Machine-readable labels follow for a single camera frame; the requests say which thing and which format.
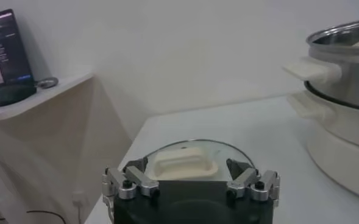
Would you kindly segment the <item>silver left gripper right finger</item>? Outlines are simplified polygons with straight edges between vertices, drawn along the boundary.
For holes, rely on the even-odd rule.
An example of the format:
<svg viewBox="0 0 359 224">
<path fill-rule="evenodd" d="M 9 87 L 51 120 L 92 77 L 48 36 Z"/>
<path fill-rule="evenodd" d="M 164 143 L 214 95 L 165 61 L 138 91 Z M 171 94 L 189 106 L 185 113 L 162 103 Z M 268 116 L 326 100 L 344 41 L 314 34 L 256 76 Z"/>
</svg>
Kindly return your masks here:
<svg viewBox="0 0 359 224">
<path fill-rule="evenodd" d="M 227 168 L 232 177 L 227 182 L 227 199 L 234 203 L 239 198 L 249 197 L 253 201 L 272 201 L 278 207 L 280 199 L 280 175 L 273 170 L 261 174 L 249 163 L 226 160 Z"/>
</svg>

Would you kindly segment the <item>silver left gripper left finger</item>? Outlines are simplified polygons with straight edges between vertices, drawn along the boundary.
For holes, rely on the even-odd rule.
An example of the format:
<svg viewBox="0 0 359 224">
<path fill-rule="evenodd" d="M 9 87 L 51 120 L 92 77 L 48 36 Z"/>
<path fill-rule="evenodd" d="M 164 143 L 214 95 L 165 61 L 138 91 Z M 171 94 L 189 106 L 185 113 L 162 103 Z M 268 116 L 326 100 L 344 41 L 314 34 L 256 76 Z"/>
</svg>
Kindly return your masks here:
<svg viewBox="0 0 359 224">
<path fill-rule="evenodd" d="M 148 158 L 128 161 L 122 170 L 108 167 L 102 174 L 102 194 L 106 199 L 113 200 L 118 196 L 122 200 L 132 200 L 137 191 L 145 197 L 155 199 L 160 195 L 159 182 L 150 179 L 144 171 Z"/>
</svg>

